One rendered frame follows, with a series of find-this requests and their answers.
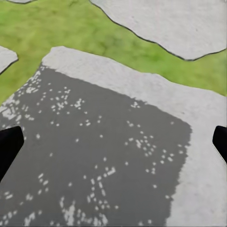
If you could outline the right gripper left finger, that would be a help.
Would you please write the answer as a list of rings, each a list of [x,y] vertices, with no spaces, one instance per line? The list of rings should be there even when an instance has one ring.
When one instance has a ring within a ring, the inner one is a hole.
[[[0,131],[0,182],[24,144],[20,126]]]

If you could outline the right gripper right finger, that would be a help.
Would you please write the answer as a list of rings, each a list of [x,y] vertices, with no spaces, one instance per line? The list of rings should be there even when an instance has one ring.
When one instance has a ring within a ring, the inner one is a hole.
[[[227,163],[227,127],[216,126],[212,141]]]

